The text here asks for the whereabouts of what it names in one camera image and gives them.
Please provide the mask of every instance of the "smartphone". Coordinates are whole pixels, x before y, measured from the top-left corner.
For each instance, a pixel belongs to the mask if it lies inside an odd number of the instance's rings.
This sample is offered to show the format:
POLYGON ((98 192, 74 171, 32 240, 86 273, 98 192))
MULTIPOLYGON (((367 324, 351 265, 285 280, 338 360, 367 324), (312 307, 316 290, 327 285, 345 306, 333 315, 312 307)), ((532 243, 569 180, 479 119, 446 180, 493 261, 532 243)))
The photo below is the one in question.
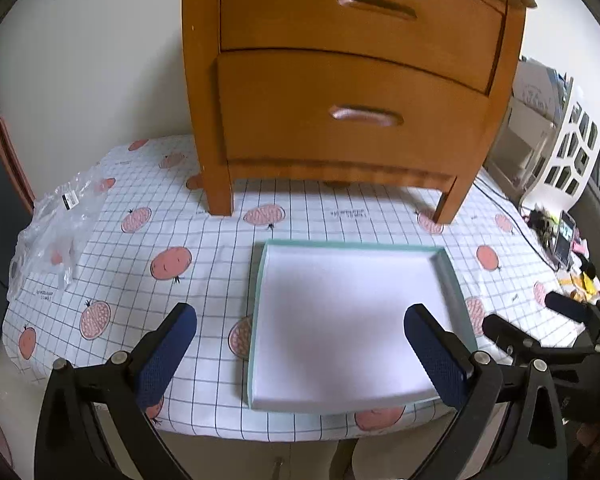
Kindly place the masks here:
POLYGON ((554 244, 554 257, 563 267, 569 267, 569 257, 571 255, 571 244, 575 234, 576 222, 566 212, 560 215, 558 223, 558 235, 554 244))

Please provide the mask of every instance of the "clear plastic wrap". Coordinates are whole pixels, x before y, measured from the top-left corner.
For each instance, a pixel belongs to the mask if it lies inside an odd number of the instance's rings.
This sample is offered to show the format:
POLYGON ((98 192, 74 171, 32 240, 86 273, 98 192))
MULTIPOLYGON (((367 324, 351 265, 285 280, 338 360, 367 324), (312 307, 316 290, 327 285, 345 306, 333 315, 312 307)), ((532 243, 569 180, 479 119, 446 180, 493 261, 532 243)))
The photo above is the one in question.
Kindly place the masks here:
POLYGON ((9 269, 7 299, 17 297, 30 273, 53 273, 58 289, 72 282, 74 269, 102 211, 109 187, 97 166, 34 202, 31 224, 18 234, 9 269))

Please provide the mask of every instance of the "pink pomegranate print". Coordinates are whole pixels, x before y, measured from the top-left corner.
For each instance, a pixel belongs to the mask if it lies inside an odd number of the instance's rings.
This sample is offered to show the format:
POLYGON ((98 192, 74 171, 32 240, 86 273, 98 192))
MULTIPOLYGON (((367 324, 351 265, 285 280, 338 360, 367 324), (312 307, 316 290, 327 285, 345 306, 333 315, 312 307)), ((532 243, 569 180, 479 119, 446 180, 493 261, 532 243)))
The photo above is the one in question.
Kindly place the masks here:
POLYGON ((158 166, 165 170, 167 168, 173 168, 177 166, 184 160, 184 155, 182 153, 171 153, 171 155, 165 155, 163 160, 160 161, 158 166))
POLYGON ((482 300, 480 298, 467 298, 465 304, 474 334, 482 335, 482 322, 484 321, 484 305, 482 304, 482 300))
POLYGON ((534 284, 534 298, 536 298, 536 303, 540 306, 544 306, 545 296, 546 291, 544 290, 544 285, 540 282, 536 282, 534 284))
POLYGON ((356 413, 356 426, 362 431, 377 431, 390 428, 400 420, 404 413, 404 408, 404 406, 399 406, 398 408, 384 408, 382 410, 356 413))
POLYGON ((497 214, 496 218, 496 225, 502 229, 504 232, 506 233, 512 233, 513 232, 513 224, 511 223, 511 220, 509 220, 506 216, 504 216, 503 214, 497 214))
POLYGON ((148 207, 139 207, 138 209, 130 209, 129 214, 122 221, 123 233, 135 233, 146 224, 151 218, 151 210, 148 207))
POLYGON ((53 250, 51 251, 51 265, 60 265, 62 263, 62 254, 60 251, 53 250))
POLYGON ((98 184, 98 191, 103 192, 103 191, 106 191, 107 189, 111 189, 115 183, 116 183, 116 179, 113 177, 103 178, 100 181, 100 184, 98 184))
POLYGON ((251 225, 266 225, 273 228, 273 224, 285 219, 285 210, 276 204, 266 204, 249 209, 244 215, 244 221, 251 225))
POLYGON ((31 359, 33 351, 36 348, 36 331, 33 327, 25 325, 24 332, 20 334, 20 338, 18 339, 18 348, 22 357, 27 361, 31 359))
POLYGON ((158 402, 158 404, 156 404, 155 406, 149 406, 146 410, 144 410, 144 412, 146 413, 146 416, 149 418, 149 420, 154 420, 154 418, 159 415, 163 404, 164 404, 164 396, 162 396, 162 398, 160 399, 160 402, 158 402))
POLYGON ((136 140, 136 142, 132 142, 131 145, 129 146, 129 151, 134 152, 135 150, 139 150, 148 142, 149 142, 149 139, 136 140))
POLYGON ((442 234, 442 225, 436 224, 426 213, 418 213, 418 224, 430 235, 442 234))
POLYGON ((249 348, 251 347, 251 316, 243 317, 238 321, 231 332, 229 332, 229 348, 236 357, 249 359, 249 348))
POLYGON ((484 270, 493 271, 500 268, 500 260, 493 248, 488 245, 481 245, 475 251, 475 257, 478 258, 484 270))
POLYGON ((190 176, 187 179, 186 186, 187 186, 187 189, 190 189, 192 191, 195 189, 201 189, 203 187, 202 186, 202 173, 190 176))
POLYGON ((156 280, 170 280, 179 283, 179 276, 187 270, 192 260, 191 251, 186 247, 170 247, 158 254, 151 262, 151 275, 156 280))
POLYGON ((96 339, 109 324, 111 307, 104 301, 87 301, 86 306, 80 316, 80 333, 85 339, 96 339))

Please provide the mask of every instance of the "bed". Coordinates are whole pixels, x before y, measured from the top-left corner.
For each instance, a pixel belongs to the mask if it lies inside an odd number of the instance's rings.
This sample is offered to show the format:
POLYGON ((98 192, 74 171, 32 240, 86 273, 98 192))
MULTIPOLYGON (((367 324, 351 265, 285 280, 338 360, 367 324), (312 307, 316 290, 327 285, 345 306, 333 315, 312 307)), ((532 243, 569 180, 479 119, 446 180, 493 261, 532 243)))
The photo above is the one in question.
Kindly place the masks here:
POLYGON ((241 180, 234 214, 210 216, 191 136, 119 146, 100 167, 110 189, 74 282, 59 291, 55 276, 30 275, 10 304, 3 341, 24 376, 44 384, 58 356, 77 366, 101 364, 187 301, 198 333, 164 399, 147 413, 163 430, 333 440, 419 426, 450 411, 440 400, 329 416, 250 410, 250 315, 269 238, 444 247, 478 346, 499 362, 509 357, 482 335, 485 314, 496 312, 546 346, 570 346, 582 329, 544 307, 545 292, 559 288, 555 275, 484 170, 454 222, 440 226, 429 219, 439 192, 315 181, 241 180))

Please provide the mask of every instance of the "drawer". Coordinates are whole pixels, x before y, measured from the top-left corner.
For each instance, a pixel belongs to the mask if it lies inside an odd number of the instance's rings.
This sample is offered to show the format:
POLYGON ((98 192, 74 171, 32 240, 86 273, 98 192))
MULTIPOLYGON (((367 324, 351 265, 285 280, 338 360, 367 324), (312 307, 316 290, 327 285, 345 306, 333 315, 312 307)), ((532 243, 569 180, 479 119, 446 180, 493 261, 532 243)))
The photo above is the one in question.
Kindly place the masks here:
POLYGON ((219 93, 229 160, 353 162, 455 175, 488 99, 392 63, 309 50, 225 52, 219 93))
POLYGON ((502 23, 481 0, 221 0, 221 49, 347 52, 486 92, 502 23))

